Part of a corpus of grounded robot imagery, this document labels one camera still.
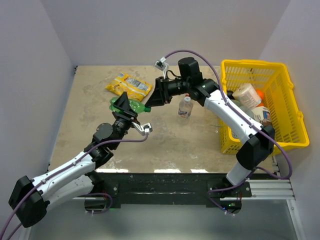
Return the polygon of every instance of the green bottle cap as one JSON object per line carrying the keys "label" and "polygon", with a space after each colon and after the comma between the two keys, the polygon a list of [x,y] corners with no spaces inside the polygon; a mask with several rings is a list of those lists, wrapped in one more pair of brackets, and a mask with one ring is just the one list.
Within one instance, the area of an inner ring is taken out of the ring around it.
{"label": "green bottle cap", "polygon": [[[113,112],[117,112],[119,113],[120,110],[115,108],[113,106],[113,103],[115,103],[115,101],[118,99],[119,97],[118,96],[115,96],[113,98],[111,98],[110,100],[110,107],[109,109]],[[136,100],[133,100],[133,99],[129,99],[129,104],[130,104],[130,107],[132,108],[133,111],[135,111],[137,114],[141,114],[143,112],[146,112],[146,113],[150,113],[151,112],[151,107],[145,107],[145,105],[139,101],[136,101]]]}

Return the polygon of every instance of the yellow package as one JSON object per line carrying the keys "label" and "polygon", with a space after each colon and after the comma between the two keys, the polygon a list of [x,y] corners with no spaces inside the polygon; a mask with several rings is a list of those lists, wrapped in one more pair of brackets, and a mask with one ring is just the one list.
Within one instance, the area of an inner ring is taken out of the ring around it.
{"label": "yellow package", "polygon": [[141,102],[152,89],[152,85],[138,80],[125,72],[120,72],[105,88],[119,96],[123,92],[127,92],[129,99]]}

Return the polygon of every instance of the red object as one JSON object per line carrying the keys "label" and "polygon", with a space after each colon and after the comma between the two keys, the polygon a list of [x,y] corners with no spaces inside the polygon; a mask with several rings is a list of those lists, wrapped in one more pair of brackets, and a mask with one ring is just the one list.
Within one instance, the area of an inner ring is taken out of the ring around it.
{"label": "red object", "polygon": [[259,95],[259,97],[261,98],[261,100],[265,99],[265,94],[263,91],[261,90],[255,90],[256,93]]}

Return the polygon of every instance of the yellow basket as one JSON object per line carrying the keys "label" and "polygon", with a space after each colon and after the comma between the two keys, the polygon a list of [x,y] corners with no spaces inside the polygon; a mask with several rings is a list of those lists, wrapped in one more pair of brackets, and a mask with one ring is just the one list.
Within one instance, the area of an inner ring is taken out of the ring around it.
{"label": "yellow basket", "polygon": [[[286,65],[260,60],[223,60],[221,63],[221,84],[223,90],[235,91],[242,84],[250,83],[264,93],[264,106],[270,110],[275,129],[275,140],[286,151],[304,148],[309,138],[304,124],[304,115],[299,111],[294,96],[294,85]],[[231,128],[220,119],[221,151],[236,154],[242,147],[239,139],[232,137]],[[280,154],[274,146],[273,155]]]}

